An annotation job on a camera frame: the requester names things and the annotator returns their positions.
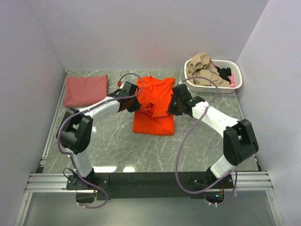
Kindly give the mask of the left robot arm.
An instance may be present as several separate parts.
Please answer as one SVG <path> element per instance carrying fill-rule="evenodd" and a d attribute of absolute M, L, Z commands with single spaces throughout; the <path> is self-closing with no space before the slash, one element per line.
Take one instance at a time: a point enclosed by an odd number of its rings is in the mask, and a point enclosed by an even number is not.
<path fill-rule="evenodd" d="M 95 171 L 86 154 L 94 123 L 124 110 L 130 113 L 138 110 L 141 106 L 138 95 L 143 88 L 119 81 L 119 89 L 103 100 L 81 109 L 67 109 L 57 132 L 57 146 L 70 158 L 73 173 L 85 184 L 96 186 Z"/>

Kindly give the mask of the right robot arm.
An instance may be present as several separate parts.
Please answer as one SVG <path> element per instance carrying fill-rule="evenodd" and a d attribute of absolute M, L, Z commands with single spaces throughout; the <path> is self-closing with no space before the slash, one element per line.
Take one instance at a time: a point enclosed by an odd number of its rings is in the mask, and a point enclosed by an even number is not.
<path fill-rule="evenodd" d="M 210 186 L 215 181 L 234 170 L 240 163 L 259 151 L 259 145 L 249 120 L 232 118 L 203 98 L 192 97 L 187 86 L 180 84 L 172 88 L 168 113 L 172 115 L 187 114 L 214 129 L 223 139 L 223 154 L 206 171 L 201 179 Z"/>

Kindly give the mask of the orange t-shirt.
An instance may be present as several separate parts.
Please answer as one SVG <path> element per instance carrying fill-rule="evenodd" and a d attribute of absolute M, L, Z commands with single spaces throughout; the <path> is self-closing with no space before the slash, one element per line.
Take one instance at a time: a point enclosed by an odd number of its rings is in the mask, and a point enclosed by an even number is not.
<path fill-rule="evenodd" d="M 175 78 L 157 79 L 145 76 L 137 79 L 139 88 L 143 88 L 138 95 L 141 104 L 135 111 L 133 132 L 159 136 L 174 134 L 174 116 L 167 112 L 172 95 Z"/>

